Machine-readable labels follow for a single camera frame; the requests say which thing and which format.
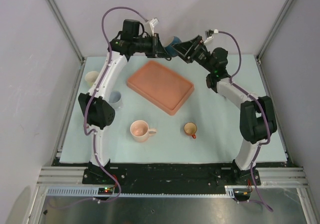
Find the dark blue mug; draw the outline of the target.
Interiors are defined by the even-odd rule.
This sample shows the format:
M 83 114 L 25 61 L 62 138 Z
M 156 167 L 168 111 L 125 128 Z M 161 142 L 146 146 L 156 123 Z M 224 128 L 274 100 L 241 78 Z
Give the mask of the dark blue mug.
M 177 57 L 178 53 L 176 50 L 173 48 L 174 44 L 181 43 L 181 39 L 176 37 L 176 36 L 170 36 L 169 38 L 166 39 L 166 42 L 164 43 L 164 48 L 166 52 L 171 56 L 171 57 Z

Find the white-grey mug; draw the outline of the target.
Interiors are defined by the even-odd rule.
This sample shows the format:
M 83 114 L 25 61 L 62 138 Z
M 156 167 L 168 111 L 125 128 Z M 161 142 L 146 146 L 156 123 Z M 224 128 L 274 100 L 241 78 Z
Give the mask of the white-grey mug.
M 110 96 L 109 96 L 109 105 L 114 109 L 114 110 L 119 110 L 123 106 L 122 102 L 122 95 L 119 91 L 112 91 Z

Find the yellow faceted mug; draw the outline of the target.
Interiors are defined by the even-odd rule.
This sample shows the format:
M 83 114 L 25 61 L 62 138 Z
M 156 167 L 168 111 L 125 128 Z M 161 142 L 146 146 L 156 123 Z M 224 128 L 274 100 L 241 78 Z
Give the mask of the yellow faceted mug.
M 85 82 L 88 85 L 88 87 L 92 87 L 95 83 L 95 81 L 97 80 L 99 76 L 99 72 L 97 71 L 90 71 L 85 75 Z

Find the large peach mug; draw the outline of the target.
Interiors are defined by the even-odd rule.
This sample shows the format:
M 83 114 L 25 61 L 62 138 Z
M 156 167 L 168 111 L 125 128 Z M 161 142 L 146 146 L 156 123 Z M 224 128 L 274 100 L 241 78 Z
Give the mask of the large peach mug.
M 149 137 L 157 133 L 157 129 L 150 128 L 148 123 L 143 120 L 134 121 L 129 130 L 133 139 L 140 143 L 147 141 Z

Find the small orange mug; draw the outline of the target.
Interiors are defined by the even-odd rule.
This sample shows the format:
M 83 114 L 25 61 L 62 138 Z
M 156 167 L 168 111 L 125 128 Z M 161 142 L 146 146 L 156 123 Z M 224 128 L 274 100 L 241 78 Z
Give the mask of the small orange mug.
M 187 136 L 190 136 L 192 137 L 193 139 L 196 138 L 196 132 L 198 130 L 197 126 L 195 123 L 193 122 L 188 122 L 184 125 L 183 127 L 183 130 L 184 130 L 184 133 L 187 135 Z

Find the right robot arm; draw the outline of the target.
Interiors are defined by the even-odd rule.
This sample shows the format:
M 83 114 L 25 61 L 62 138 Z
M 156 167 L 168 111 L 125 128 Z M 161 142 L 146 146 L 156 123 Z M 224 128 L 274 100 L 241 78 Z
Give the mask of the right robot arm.
M 243 141 L 231 165 L 231 178 L 234 183 L 243 184 L 253 174 L 261 147 L 268 145 L 271 135 L 277 131 L 272 99 L 258 97 L 237 85 L 227 72 L 228 51 L 222 47 L 208 51 L 200 35 L 189 41 L 174 43 L 172 48 L 184 62 L 195 61 L 207 70 L 207 87 L 239 109 L 239 129 Z

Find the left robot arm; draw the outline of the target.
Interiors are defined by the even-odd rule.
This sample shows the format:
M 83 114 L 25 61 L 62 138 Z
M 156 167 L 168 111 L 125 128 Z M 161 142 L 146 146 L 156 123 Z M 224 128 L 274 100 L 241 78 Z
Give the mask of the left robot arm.
M 110 161 L 104 156 L 103 135 L 115 119 L 116 111 L 108 103 L 113 86 L 122 69 L 135 53 L 143 53 L 148 58 L 164 58 L 171 56 L 163 47 L 159 34 L 155 32 L 157 18 L 141 23 L 137 20 L 123 21 L 122 30 L 108 42 L 106 61 L 87 93 L 78 96 L 81 111 L 84 116 L 84 132 L 92 135 L 93 147 L 90 163 L 98 166 L 93 177 L 99 183 L 107 183 L 111 172 L 105 166 Z

